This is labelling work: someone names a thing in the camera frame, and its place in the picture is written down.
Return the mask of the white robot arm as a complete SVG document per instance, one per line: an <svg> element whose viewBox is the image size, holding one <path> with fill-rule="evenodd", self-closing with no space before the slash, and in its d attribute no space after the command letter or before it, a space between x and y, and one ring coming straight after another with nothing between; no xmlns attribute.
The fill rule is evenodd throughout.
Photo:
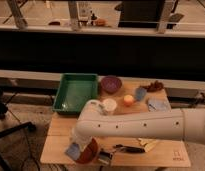
<svg viewBox="0 0 205 171"><path fill-rule="evenodd" d="M83 150L93 137L183 140L205 145L205 109L108 115L99 100L89 100L72 128L71 141Z"/></svg>

